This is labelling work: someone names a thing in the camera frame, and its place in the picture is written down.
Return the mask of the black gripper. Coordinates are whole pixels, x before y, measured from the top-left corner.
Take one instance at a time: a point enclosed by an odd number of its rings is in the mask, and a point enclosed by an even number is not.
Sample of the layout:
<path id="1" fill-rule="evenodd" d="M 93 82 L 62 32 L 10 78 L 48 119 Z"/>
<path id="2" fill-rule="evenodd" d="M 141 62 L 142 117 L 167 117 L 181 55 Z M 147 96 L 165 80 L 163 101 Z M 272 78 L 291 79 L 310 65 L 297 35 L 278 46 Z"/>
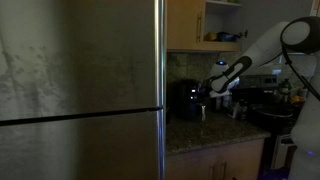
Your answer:
<path id="1" fill-rule="evenodd" d="M 211 81 L 209 79 L 205 80 L 199 87 L 199 93 L 201 95 L 208 95 L 212 91 Z"/>

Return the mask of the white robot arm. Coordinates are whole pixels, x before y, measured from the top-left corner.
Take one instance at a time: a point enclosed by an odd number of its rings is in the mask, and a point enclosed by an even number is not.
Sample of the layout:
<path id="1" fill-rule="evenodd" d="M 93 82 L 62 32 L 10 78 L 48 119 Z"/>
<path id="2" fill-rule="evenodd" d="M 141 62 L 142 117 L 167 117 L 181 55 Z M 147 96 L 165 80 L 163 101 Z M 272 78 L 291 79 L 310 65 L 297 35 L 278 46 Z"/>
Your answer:
<path id="1" fill-rule="evenodd" d="M 304 16 L 281 21 L 260 35 L 229 67 L 201 83 L 210 94 L 220 96 L 229 84 L 243 73 L 269 63 L 281 55 L 294 75 L 296 90 L 307 90 L 307 97 L 291 130 L 296 145 L 288 180 L 320 180 L 320 66 L 305 76 L 293 65 L 290 55 L 304 54 L 317 58 L 320 53 L 320 17 Z"/>

